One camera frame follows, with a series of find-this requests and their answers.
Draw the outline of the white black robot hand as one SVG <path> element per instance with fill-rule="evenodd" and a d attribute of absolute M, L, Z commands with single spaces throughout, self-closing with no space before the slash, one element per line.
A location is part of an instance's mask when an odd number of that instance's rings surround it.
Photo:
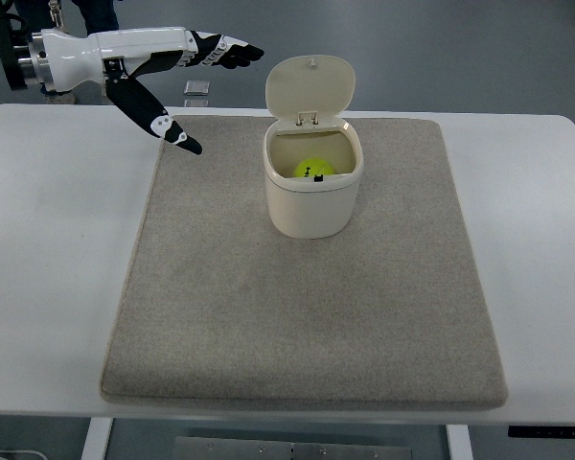
<path fill-rule="evenodd" d="M 105 95 L 146 133 L 200 155 L 202 146 L 137 80 L 174 67 L 247 67 L 264 51 L 225 34 L 183 27 L 130 29 L 73 37 L 57 29 L 32 34 L 18 59 L 26 83 L 67 92 L 86 81 L 104 85 Z"/>

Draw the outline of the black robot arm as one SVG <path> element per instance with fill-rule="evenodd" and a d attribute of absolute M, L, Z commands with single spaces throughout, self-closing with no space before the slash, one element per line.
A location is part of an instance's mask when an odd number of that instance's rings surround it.
<path fill-rule="evenodd" d="M 0 1 L 0 60 L 11 90 L 44 84 L 54 90 L 44 38 L 29 33 L 26 20 L 11 13 L 13 1 Z"/>

